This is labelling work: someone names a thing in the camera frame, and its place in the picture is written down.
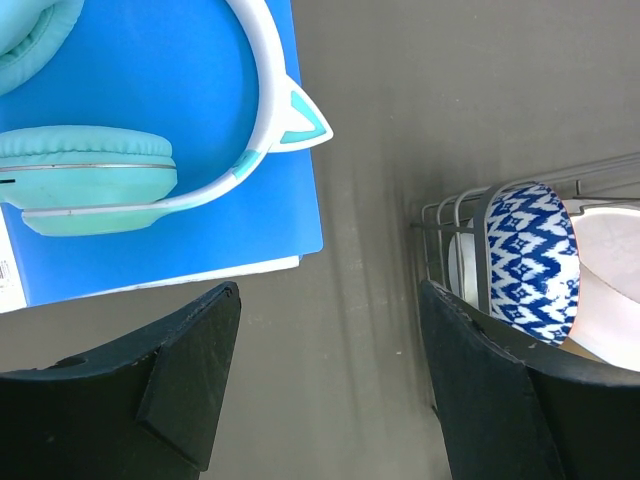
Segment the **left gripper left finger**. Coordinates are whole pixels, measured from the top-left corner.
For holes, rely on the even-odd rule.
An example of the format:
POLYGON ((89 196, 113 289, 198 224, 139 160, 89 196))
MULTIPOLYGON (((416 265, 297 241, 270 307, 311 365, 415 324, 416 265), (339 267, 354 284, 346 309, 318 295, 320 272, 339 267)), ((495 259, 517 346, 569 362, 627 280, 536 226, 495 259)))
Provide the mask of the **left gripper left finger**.
POLYGON ((5 479, 196 479, 210 465, 241 317, 225 282, 44 369, 1 376, 5 479))

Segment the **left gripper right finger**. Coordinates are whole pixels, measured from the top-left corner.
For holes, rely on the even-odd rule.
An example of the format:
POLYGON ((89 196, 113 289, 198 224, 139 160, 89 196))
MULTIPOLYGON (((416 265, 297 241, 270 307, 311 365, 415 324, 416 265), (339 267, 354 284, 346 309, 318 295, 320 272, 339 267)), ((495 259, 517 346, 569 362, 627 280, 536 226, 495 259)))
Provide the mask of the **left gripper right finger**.
POLYGON ((638 478, 638 373, 549 346, 435 281, 419 308, 453 478, 638 478))

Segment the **watermelon pattern plate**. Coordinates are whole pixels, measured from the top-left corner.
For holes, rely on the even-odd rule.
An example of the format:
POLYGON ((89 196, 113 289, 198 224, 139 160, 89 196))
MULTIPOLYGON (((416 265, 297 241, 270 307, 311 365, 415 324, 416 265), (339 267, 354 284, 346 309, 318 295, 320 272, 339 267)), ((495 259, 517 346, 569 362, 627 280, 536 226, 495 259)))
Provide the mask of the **watermelon pattern plate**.
POLYGON ((639 209, 566 200, 580 259, 570 339, 600 360, 639 370, 639 209))

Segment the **orange blue patterned bowl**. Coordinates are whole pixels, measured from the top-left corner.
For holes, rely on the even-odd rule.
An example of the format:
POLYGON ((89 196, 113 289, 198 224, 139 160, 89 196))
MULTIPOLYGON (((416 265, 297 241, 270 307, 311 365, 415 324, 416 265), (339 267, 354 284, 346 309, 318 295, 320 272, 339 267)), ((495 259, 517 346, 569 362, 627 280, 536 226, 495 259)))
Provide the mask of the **orange blue patterned bowl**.
POLYGON ((577 315, 580 258, 567 209, 549 186, 530 182, 488 208, 491 316, 558 347, 577 315))

